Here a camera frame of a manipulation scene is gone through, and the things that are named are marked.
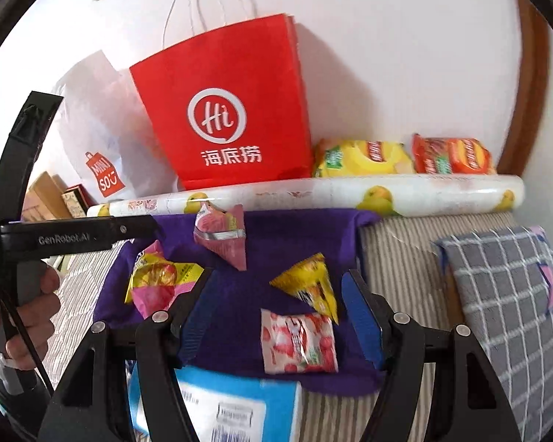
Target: candy package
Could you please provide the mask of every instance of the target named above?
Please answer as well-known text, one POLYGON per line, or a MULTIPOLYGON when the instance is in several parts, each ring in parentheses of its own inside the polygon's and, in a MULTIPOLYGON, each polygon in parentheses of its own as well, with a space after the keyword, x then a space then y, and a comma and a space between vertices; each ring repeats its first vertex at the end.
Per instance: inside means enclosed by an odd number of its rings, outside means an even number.
POLYGON ((301 299, 320 314, 338 323, 336 298, 330 284, 326 258, 322 253, 295 264, 270 281, 270 285, 301 299))
POLYGON ((477 140, 422 138, 414 134, 411 151, 420 173, 496 174, 490 152, 477 140))
POLYGON ((198 264, 164 259, 161 244, 156 240, 137 256, 125 302, 133 302, 147 318, 168 309, 179 294, 189 292, 202 273, 198 264))
POLYGON ((246 230, 243 206, 221 211, 209 202, 201 204, 195 219, 195 242, 210 249, 239 271, 246 270, 246 230))
POLYGON ((264 371, 338 372, 332 321, 320 314, 280 316, 261 309, 264 371))
POLYGON ((316 165, 316 178, 414 172, 403 145, 389 141, 321 140, 316 165))

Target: striped bedsheet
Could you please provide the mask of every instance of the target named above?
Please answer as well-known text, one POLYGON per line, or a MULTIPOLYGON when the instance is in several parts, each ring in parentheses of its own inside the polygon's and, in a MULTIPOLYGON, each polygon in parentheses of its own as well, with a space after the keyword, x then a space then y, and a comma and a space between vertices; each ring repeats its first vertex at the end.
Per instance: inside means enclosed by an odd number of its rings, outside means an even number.
MULTIPOLYGON (((410 314, 422 325, 448 329, 443 280, 431 243, 450 234, 509 225, 516 225, 510 213, 386 219, 361 229, 363 271, 371 290, 382 294, 394 310, 410 314)), ((121 246, 119 243, 110 251, 77 255, 71 262, 59 289, 62 310, 54 319, 55 335, 45 358, 54 384, 90 327, 102 283, 121 246)), ((434 368, 429 364, 410 441, 424 437, 433 382, 434 368)), ((376 400, 376 394, 349 399, 305 392, 300 441, 358 441, 376 400)))

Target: gray handle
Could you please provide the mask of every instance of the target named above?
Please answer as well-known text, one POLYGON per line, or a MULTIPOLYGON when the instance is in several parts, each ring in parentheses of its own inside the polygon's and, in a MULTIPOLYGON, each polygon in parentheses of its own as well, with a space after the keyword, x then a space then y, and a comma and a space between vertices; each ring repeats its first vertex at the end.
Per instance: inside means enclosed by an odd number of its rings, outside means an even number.
MULTIPOLYGON (((16 268, 16 294, 17 305, 22 306, 41 295, 41 278, 47 270, 47 264, 43 261, 19 262, 16 268)), ((0 354, 6 357, 6 334, 0 321, 0 354)), ((0 379, 4 388, 11 396, 18 396, 24 392, 21 377, 35 377, 33 371, 18 371, 9 367, 0 360, 0 379)))

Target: finger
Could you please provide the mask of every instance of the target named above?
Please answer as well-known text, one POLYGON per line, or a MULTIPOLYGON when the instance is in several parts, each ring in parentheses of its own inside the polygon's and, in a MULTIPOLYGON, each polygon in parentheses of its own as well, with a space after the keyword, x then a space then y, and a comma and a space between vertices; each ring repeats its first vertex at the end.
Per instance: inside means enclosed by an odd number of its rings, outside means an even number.
MULTIPOLYGON (((54 332, 55 327, 50 320, 37 326, 29 327, 28 329, 29 337, 35 347, 39 347, 47 342, 47 339, 49 339, 54 332)), ((25 344, 25 341, 22 340, 20 334, 14 336, 10 339, 10 341, 6 342, 6 352, 10 358, 15 361, 29 355, 27 344, 25 344)))
MULTIPOLYGON (((49 349, 49 346, 47 342, 44 342, 39 347, 37 347, 37 354, 39 355, 40 360, 45 359, 48 349, 49 349)), ((33 357, 31 357, 31 354, 27 354, 21 359, 17 359, 15 361, 15 365, 16 365, 16 368, 21 371, 31 371, 36 367, 35 362, 33 361, 33 357)))
POLYGON ((59 274, 53 267, 47 266, 47 270, 41 277, 41 292, 51 294, 59 289, 59 274))
POLYGON ((56 294, 44 294, 33 299, 30 303, 18 308, 25 327, 36 326, 55 316, 61 308, 59 297, 56 294))

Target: white circle logo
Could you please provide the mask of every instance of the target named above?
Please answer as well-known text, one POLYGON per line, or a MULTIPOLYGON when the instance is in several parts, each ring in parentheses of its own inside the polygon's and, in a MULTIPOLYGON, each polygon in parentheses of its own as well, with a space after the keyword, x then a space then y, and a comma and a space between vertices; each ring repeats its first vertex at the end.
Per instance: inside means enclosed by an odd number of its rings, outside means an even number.
POLYGON ((210 143, 217 144, 230 144, 239 138, 246 129, 246 110, 243 107, 239 98, 230 93, 227 90, 221 88, 207 88, 206 90, 199 91, 193 99, 190 100, 187 110, 187 116, 189 117, 190 126, 195 130, 201 138, 210 143), (230 108, 235 111, 236 121, 233 118, 233 111, 230 113, 230 108), (200 117, 201 122, 198 122, 195 116, 195 112, 201 116, 204 112, 204 118, 200 117), (236 129, 234 133, 228 138, 222 138, 221 133, 226 134, 231 131, 234 123, 236 123, 236 129))

